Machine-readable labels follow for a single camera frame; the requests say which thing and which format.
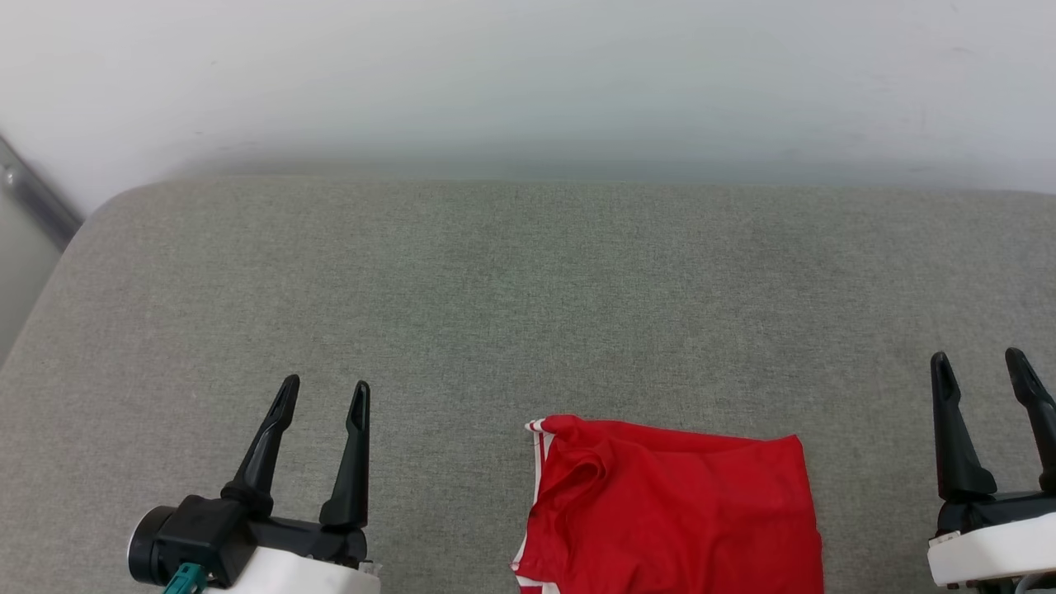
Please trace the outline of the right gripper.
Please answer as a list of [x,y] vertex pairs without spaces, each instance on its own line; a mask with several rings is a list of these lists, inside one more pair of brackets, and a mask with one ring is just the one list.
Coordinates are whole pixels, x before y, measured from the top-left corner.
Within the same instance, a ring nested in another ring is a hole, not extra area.
[[960,410],[961,390],[944,352],[931,370],[936,490],[945,501],[928,542],[931,579],[946,589],[1053,589],[1055,573],[1055,403],[1026,354],[1006,349],[1017,402],[1026,410],[1043,493],[996,495]]

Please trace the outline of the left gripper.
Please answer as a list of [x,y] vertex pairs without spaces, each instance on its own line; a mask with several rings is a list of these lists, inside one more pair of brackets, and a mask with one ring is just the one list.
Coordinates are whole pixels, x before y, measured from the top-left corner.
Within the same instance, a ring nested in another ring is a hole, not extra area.
[[[269,516],[281,439],[290,427],[300,377],[288,375],[276,391],[248,451],[221,497],[249,514]],[[322,505],[319,522],[272,518],[250,522],[257,547],[229,587],[209,582],[208,593],[380,593],[380,578],[363,571],[367,544],[370,477],[370,385],[358,380],[346,415],[346,447]]]

